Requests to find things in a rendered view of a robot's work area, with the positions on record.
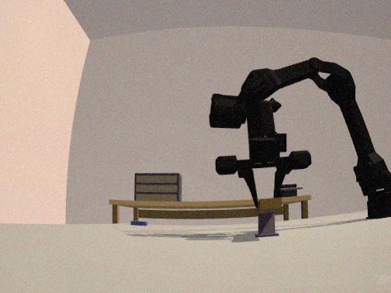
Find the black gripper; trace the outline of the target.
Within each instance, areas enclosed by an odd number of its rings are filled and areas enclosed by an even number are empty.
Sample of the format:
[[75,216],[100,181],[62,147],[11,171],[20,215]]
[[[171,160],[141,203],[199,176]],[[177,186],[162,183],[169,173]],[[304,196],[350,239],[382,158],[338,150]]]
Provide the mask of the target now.
[[[247,130],[248,146],[249,139],[251,139],[253,135],[257,135],[257,132],[260,132],[260,136],[270,137],[270,132],[275,132],[275,127],[269,124],[250,127]],[[292,151],[288,157],[276,157],[273,159],[259,157],[250,160],[237,160],[236,156],[223,156],[217,157],[216,159],[216,172],[218,175],[225,175],[235,174],[237,171],[239,178],[243,178],[247,183],[255,208],[257,208],[258,196],[254,182],[254,170],[252,170],[252,168],[277,168],[277,171],[275,172],[274,198],[278,198],[285,175],[289,174],[291,170],[308,168],[311,163],[311,154],[308,150]]]

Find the orange bar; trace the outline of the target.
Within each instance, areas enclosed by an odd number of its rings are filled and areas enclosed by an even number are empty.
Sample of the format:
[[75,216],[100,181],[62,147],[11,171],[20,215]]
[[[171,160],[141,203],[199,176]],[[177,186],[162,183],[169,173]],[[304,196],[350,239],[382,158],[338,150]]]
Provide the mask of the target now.
[[259,199],[258,201],[258,211],[269,211],[282,208],[282,198],[265,198]]

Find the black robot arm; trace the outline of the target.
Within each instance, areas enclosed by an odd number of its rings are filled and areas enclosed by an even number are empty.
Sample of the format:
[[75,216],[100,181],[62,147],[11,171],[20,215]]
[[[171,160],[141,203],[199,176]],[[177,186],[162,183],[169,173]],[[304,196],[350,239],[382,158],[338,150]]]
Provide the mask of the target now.
[[[330,74],[323,79],[318,72]],[[274,116],[282,104],[270,95],[280,88],[309,78],[317,87],[328,93],[329,97],[341,108],[351,140],[355,145],[358,164],[353,167],[356,181],[360,184],[364,196],[368,196],[367,219],[391,217],[391,173],[385,161],[374,150],[365,121],[355,100],[355,82],[351,73],[340,65],[324,62],[316,57],[271,70],[269,68],[253,70],[241,86],[240,94],[212,95],[209,114],[211,128],[239,129],[247,119],[247,129],[262,124],[274,124]],[[276,134],[275,134],[276,133]],[[270,137],[253,135],[249,139],[249,158],[280,157],[287,152],[287,133],[270,132]],[[383,189],[376,191],[379,189]]]

